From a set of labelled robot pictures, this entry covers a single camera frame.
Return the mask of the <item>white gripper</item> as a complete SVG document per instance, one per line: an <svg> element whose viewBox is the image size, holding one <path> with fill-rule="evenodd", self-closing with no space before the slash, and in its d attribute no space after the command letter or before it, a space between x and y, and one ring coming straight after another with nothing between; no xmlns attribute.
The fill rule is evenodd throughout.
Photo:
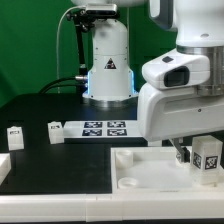
<svg viewBox="0 0 224 224"><path fill-rule="evenodd" d="M224 96L200 97L193 87L158 90L146 83L140 90L137 121L147 141L171 139L180 163L190 162L190 151L179 137L224 130Z"/></svg>

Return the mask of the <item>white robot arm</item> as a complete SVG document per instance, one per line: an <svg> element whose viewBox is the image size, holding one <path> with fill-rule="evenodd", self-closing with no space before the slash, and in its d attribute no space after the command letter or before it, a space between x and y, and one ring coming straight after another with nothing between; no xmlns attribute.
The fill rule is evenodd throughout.
<svg viewBox="0 0 224 224"><path fill-rule="evenodd" d="M87 102L106 106L138 99L137 121L149 142L224 129L224 0L71 0L93 23L94 63ZM136 93L126 62L127 30L119 7L149 4L149 18L177 32L176 47L142 66Z"/></svg>

